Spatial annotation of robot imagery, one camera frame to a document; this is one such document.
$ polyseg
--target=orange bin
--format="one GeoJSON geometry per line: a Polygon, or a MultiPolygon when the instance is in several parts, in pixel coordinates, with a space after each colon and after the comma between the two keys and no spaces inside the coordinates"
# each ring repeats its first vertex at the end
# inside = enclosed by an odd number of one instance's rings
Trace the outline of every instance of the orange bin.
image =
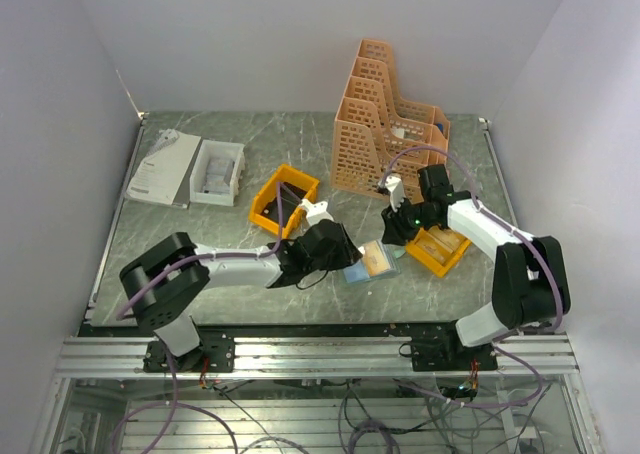
{"type": "MultiPolygon", "coordinates": [[[[254,224],[266,229],[272,234],[278,235],[278,223],[273,222],[268,217],[263,215],[265,208],[276,198],[277,183],[288,183],[292,186],[298,187],[303,191],[306,191],[304,196],[309,202],[315,202],[318,195],[318,184],[320,181],[315,177],[311,177],[298,169],[291,167],[288,164],[282,164],[276,172],[273,173],[271,179],[260,189],[260,192],[253,198],[251,204],[251,210],[249,211],[249,220],[254,224]]],[[[293,214],[289,217],[287,224],[282,230],[282,238],[288,238],[296,227],[302,222],[302,217],[305,214],[304,209],[296,207],[293,214]]]]}
{"type": "Polygon", "coordinates": [[[471,241],[451,229],[432,227],[420,229],[413,241],[407,244],[407,252],[424,264],[436,276],[444,277],[455,266],[471,241]]]}

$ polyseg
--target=orange plastic shelf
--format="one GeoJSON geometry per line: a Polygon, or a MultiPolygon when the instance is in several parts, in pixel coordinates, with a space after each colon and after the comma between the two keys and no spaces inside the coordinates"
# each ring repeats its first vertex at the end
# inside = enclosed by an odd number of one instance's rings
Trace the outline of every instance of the orange plastic shelf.
{"type": "MultiPolygon", "coordinates": [[[[318,195],[318,184],[320,181],[315,177],[311,177],[309,174],[305,174],[288,164],[282,164],[276,172],[273,173],[271,179],[260,189],[260,192],[253,198],[251,204],[251,210],[249,211],[249,220],[254,224],[266,229],[274,235],[278,235],[278,224],[271,219],[262,215],[267,204],[273,201],[276,197],[276,186],[278,182],[288,182],[289,184],[303,189],[307,193],[304,198],[309,202],[315,202],[318,195]]],[[[301,207],[296,207],[293,211],[287,225],[282,230],[282,238],[288,238],[296,227],[302,222],[302,217],[305,211],[301,207]]]]}
{"type": "Polygon", "coordinates": [[[455,266],[471,241],[450,229],[432,227],[420,229],[416,238],[407,244],[409,255],[424,264],[436,276],[444,277],[455,266]]]}

